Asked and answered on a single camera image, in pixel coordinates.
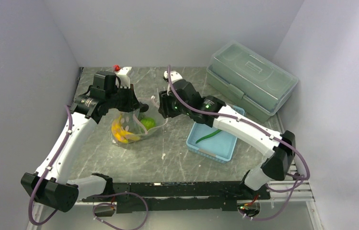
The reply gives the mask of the purple eggplant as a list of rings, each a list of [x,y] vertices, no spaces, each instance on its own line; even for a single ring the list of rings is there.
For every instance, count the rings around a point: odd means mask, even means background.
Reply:
[[[141,104],[139,107],[139,112],[140,113],[145,113],[149,110],[149,105],[148,104]]]

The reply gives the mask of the green custard apple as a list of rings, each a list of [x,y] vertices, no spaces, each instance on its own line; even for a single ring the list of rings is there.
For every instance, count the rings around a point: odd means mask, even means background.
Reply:
[[[150,130],[151,128],[156,127],[156,122],[151,117],[145,117],[145,118],[141,119],[140,122],[143,124],[143,126],[146,128],[146,130]]]

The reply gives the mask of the yellow banana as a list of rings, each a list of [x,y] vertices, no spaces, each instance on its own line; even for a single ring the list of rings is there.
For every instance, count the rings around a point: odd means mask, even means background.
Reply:
[[[120,143],[126,143],[127,139],[124,136],[124,129],[121,128],[121,124],[118,120],[114,120],[111,125],[111,131],[116,141]]]
[[[125,138],[127,139],[126,143],[140,140],[140,137],[137,134],[133,133],[135,131],[135,125],[130,124],[128,116],[120,116],[117,120],[120,122],[121,128],[124,129],[123,133]]]

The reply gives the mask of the clear zip top bag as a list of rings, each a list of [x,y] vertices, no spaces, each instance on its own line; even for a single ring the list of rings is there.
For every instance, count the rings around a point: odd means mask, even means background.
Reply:
[[[163,118],[162,115],[158,112],[159,109],[159,99],[157,99],[154,95],[149,98],[139,98],[139,101],[143,104],[149,105],[149,110],[145,113],[140,113],[139,109],[135,110],[133,112],[118,112],[118,114],[115,115],[112,121],[117,120],[120,116],[129,117],[130,124],[135,125],[135,131],[133,133],[137,134],[140,137],[140,140],[144,140],[147,138],[150,138],[158,131],[162,130],[162,127],[165,126],[168,122],[167,118]],[[145,117],[151,117],[156,122],[156,127],[151,128],[150,130],[146,130],[146,128],[143,126],[143,124],[140,122],[141,119]],[[112,142],[116,145],[123,145],[126,143],[120,143],[116,141],[113,137],[113,134],[111,133],[111,139]]]

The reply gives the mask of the green chili pepper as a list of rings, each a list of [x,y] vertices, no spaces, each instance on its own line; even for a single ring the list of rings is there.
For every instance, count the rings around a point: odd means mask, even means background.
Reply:
[[[204,141],[204,140],[206,140],[206,139],[212,138],[212,137],[214,137],[215,135],[219,134],[220,132],[221,132],[221,130],[220,130],[220,129],[217,129],[217,130],[215,130],[214,132],[212,132],[212,133],[210,133],[210,134],[207,134],[207,135],[205,135],[205,136],[199,138],[198,140],[195,141],[195,143],[198,144],[198,143],[200,143],[200,142],[202,142],[202,141]]]

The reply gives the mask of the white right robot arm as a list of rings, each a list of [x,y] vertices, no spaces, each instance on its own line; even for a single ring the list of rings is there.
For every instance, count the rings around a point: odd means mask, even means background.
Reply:
[[[249,170],[240,186],[241,195],[251,199],[269,181],[283,181],[295,157],[295,135],[280,133],[244,117],[214,96],[201,96],[194,86],[178,80],[159,92],[159,113],[164,118],[187,115],[198,124],[225,131],[251,145],[265,157],[264,162]]]

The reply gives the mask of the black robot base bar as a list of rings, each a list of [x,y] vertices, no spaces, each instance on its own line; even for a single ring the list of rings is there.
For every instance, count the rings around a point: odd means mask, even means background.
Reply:
[[[146,209],[235,211],[243,202],[270,199],[270,193],[265,186],[251,192],[239,181],[114,183],[111,193],[117,194],[117,198],[100,198],[93,195],[83,199],[83,202],[114,201],[117,213],[123,214]]]

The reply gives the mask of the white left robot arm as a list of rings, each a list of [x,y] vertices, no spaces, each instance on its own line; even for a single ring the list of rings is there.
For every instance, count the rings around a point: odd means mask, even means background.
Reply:
[[[54,147],[35,170],[25,173],[21,185],[31,201],[61,212],[69,211],[77,200],[96,195],[101,201],[113,197],[113,179],[101,173],[72,181],[71,167],[101,118],[110,109],[120,112],[147,111],[138,101],[130,82],[131,67],[117,71],[98,71],[87,91],[77,96],[67,109],[68,119]]]

